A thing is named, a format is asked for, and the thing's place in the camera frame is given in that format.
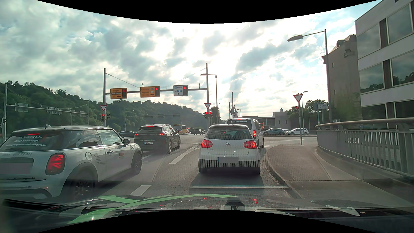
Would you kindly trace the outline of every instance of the license plate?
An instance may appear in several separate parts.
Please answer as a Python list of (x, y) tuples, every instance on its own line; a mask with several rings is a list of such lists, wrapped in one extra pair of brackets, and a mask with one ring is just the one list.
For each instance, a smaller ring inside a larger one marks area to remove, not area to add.
[(0, 163), (0, 174), (30, 174), (30, 163)]
[(238, 157), (218, 157), (219, 163), (238, 163)]

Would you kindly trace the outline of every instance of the metal railing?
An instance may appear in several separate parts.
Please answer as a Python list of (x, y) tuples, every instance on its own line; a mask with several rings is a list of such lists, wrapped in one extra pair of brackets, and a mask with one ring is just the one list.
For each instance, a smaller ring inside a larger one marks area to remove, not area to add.
[[(414, 177), (414, 117), (345, 121), (315, 126), (322, 149)], [(373, 129), (372, 125), (396, 125), (396, 129)], [(344, 129), (356, 126), (359, 129)]]

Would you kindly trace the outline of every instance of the building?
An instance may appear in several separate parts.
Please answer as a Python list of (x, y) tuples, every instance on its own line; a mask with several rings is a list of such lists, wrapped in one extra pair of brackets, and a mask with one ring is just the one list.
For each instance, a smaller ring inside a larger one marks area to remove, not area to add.
[(362, 120), (356, 35), (338, 40), (328, 56), (333, 119)]
[(363, 119), (414, 117), (413, 10), (383, 0), (355, 21)]

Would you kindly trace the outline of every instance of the brake light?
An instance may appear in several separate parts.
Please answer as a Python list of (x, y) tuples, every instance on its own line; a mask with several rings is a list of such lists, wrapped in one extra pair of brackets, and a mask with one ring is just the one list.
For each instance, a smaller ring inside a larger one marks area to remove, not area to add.
[(46, 175), (56, 175), (65, 168), (65, 156), (63, 154), (54, 154), (49, 158), (46, 165)]
[(243, 146), (244, 146), (244, 148), (247, 148), (247, 149), (256, 149), (257, 148), (256, 142), (254, 140), (250, 140), (250, 141), (245, 142), (243, 144)]
[(213, 146), (213, 142), (209, 141), (209, 140), (203, 140), (203, 142), (201, 143), (201, 148), (210, 148)]

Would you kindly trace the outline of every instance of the sky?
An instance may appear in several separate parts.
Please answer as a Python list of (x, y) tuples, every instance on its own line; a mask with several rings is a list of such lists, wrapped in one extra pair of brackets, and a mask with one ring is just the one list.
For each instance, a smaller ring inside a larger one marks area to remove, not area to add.
[[(106, 92), (139, 90), (142, 84), (206, 88), (206, 76), (200, 74), (207, 63), (208, 73), (217, 74), (221, 114), (228, 114), (233, 92), (243, 116), (269, 117), (297, 105), (293, 95), (298, 92), (308, 91), (304, 103), (327, 100), (324, 34), (287, 39), (326, 29), (331, 51), (337, 40), (355, 34), (355, 20), (379, 2), (270, 21), (182, 24), (101, 15), (36, 0), (1, 0), (0, 82), (30, 82), (102, 102), (104, 68), (109, 74)], [(148, 99), (204, 112), (207, 94), (128, 94), (130, 102)], [(215, 75), (209, 75), (209, 101), (216, 103)]]

